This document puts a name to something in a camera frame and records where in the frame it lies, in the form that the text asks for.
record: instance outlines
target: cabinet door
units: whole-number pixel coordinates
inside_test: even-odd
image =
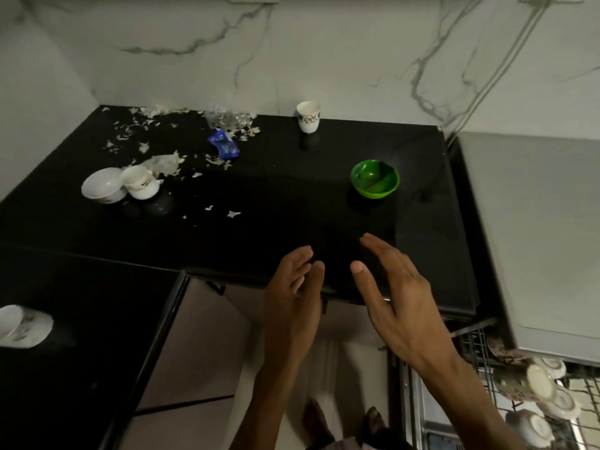
[[[138,410],[233,395],[250,328],[227,299],[192,279]]]
[[[226,286],[225,296],[252,322],[263,323],[265,291],[250,287]],[[365,305],[328,301],[321,316],[319,337],[382,347],[385,343],[373,328]]]
[[[133,417],[120,450],[221,448],[233,398]]]

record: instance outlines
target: blue plastic packet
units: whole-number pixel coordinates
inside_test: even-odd
[[[219,158],[221,159],[231,159],[239,156],[238,146],[233,140],[227,137],[224,129],[219,129],[213,135],[208,136],[206,140],[217,147]]]

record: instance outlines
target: forearm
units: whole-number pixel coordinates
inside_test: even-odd
[[[475,370],[458,354],[420,371],[427,389],[467,450],[525,450],[521,439],[500,416]]]
[[[292,392],[298,368],[263,367],[256,375],[252,401],[230,450],[271,450],[275,448],[281,418]]]

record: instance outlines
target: person's left hand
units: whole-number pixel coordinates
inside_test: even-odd
[[[265,294],[265,366],[299,367],[310,347],[321,318],[321,287],[325,264],[308,263],[310,246],[295,249],[281,259]]]

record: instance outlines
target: wall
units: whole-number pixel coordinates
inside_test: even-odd
[[[16,0],[0,13],[1,200],[98,104]]]
[[[23,0],[103,104],[600,138],[600,0],[518,1]]]

